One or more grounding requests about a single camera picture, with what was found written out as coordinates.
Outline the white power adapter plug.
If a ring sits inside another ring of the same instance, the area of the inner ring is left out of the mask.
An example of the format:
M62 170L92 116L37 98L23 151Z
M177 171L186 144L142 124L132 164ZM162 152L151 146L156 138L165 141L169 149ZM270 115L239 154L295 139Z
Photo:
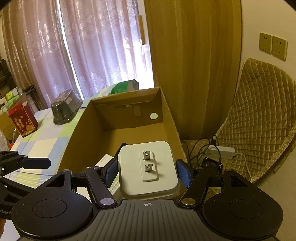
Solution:
M125 199L171 198L179 188L173 153L165 141L124 146L118 155L118 171Z

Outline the white green medicine box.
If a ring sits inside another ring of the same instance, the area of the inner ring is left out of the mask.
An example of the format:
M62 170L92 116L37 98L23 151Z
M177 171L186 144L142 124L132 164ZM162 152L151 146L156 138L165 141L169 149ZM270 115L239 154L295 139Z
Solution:
M94 166L99 169L99 176L107 186L112 196L117 200L121 200L118 160L108 154L105 154Z

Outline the black remote control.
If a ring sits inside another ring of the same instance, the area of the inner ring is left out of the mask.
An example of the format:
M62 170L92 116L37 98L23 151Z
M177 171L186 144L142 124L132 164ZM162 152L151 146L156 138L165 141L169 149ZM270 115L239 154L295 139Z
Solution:
M118 150L116 151L114 157L115 157L115 158L118 158L118 155L119 155L121 149L122 149L124 146L127 146L127 145L128 145L127 143L122 143L122 144L120 145L120 147L118 148Z

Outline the crumpled clear plastic bag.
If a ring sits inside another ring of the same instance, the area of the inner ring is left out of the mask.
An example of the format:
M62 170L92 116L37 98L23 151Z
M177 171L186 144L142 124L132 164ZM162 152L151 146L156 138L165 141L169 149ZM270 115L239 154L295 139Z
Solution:
M7 141L6 137L4 136L2 130L0 130L0 151L9 151L9 142Z

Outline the checkered tablecloth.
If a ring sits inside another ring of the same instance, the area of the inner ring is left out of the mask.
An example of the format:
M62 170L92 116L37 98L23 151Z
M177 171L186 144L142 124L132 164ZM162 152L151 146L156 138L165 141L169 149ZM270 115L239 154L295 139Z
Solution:
M49 158L51 166L44 170L20 168L5 177L22 185L36 188L55 175L83 111L85 111L84 108L80 109L72 121L60 126L53 123L50 108L36 112L35 118L39 124L37 131L24 138L19 136L12 150L28 157Z

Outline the red gift box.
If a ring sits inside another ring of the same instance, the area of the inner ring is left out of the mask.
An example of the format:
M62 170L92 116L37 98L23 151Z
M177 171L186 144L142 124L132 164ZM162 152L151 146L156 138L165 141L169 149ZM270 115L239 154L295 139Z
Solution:
M37 130L38 122L27 101L12 106L8 114L23 138Z

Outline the tan cardboard box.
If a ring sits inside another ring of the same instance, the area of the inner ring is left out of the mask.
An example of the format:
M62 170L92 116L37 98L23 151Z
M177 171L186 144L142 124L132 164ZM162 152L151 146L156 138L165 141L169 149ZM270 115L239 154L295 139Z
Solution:
M2 113L0 118L1 131L9 142L14 142L19 136L16 126L6 113Z

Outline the white power strip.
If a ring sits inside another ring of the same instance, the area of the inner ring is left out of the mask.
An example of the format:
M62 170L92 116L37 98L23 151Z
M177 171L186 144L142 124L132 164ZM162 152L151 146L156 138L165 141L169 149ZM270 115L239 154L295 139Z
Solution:
M232 147L210 145L206 151L206 157L220 158L230 160L235 155L235 149Z

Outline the green tissue packs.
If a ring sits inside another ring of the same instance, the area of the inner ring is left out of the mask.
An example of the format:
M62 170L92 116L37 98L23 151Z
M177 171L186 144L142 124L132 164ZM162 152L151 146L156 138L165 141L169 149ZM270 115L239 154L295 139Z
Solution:
M10 92L6 94L6 100L7 104L6 105L11 105L14 102L16 102L20 98L19 92L17 88L14 88Z

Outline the black bowl stack wrapped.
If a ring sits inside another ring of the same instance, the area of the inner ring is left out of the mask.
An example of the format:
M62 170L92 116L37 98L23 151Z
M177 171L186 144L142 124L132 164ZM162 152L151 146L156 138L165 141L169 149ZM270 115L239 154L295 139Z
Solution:
M51 103L53 123L59 126L71 121L82 103L83 101L76 96L73 90L65 90L59 94Z

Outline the brown cardboard box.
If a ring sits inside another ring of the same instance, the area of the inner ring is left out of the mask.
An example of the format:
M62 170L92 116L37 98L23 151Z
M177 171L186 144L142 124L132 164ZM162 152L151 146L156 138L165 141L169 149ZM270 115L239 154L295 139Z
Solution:
M155 141L167 142L175 160L186 158L161 88L95 98L74 128L58 171L80 173L105 154L114 156L122 143Z

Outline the quilted chair cover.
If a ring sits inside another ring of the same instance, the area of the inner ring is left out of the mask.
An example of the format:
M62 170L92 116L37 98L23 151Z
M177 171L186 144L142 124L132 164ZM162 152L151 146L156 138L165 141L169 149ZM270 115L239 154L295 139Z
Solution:
M244 62L234 101L214 136L235 156L220 160L251 182L261 178L295 139L295 81L260 60Z

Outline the green mailer bag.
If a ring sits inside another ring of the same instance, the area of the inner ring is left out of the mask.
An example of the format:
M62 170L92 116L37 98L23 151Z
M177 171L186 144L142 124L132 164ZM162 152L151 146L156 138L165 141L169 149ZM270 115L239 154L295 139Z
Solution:
M134 90L139 90L139 83L136 80L122 81L117 84L113 84L93 94L92 97L85 99L81 105L81 108L86 108L91 99Z

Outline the pink sheer curtain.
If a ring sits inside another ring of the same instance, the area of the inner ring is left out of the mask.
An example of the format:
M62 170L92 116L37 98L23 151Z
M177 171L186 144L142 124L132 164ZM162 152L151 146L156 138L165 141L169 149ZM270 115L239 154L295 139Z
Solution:
M140 32L143 1L10 1L4 45L16 85L36 87L42 106L72 89L87 99L113 84L154 80Z

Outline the wooden wall hook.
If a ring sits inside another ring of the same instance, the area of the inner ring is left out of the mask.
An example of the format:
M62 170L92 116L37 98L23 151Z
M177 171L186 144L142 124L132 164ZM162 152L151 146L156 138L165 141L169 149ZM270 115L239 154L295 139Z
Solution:
M145 40L144 24L143 24L142 15L138 15L137 19L138 19L138 25L139 25L139 31L140 31L140 39L141 39L142 45L145 45L146 40Z

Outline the wall socket left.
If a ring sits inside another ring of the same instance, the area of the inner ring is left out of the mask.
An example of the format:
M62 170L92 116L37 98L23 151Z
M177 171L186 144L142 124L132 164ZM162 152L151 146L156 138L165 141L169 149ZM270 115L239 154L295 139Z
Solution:
M269 34L259 33L259 49L267 54L271 54L273 37Z

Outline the wall socket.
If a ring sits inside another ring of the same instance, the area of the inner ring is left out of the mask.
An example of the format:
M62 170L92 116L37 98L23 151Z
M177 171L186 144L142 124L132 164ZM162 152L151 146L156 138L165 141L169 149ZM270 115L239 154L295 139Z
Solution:
M273 37L269 34L259 33L259 49L267 54L271 54Z
M288 41L279 37L273 36L272 55L280 60L287 59L287 45Z

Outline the wall socket right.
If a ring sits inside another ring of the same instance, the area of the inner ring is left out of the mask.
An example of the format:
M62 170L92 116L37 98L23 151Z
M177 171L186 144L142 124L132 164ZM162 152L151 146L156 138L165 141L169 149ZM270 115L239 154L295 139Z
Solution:
M273 36L272 55L280 60L287 59L287 45L288 41L279 37Z

